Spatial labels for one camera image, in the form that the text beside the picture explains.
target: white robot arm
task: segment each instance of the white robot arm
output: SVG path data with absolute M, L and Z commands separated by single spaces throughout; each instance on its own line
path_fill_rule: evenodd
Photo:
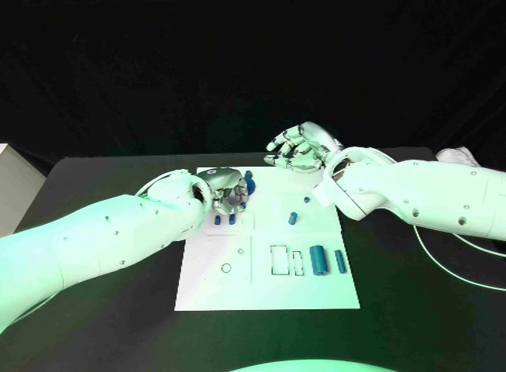
M 20 314 L 62 289 L 131 266 L 186 239 L 206 213 L 243 210 L 248 190 L 238 170 L 190 175 L 176 170 L 134 196 L 99 201 L 59 220 L 0 239 L 0 333 Z
M 385 208 L 411 225 L 506 241 L 506 173 L 465 164 L 396 162 L 372 148 L 343 148 L 313 122 L 285 130 L 266 146 L 284 144 L 265 162 L 310 173 L 324 165 L 313 195 L 360 220 Z M 294 149 L 292 157 L 284 155 Z

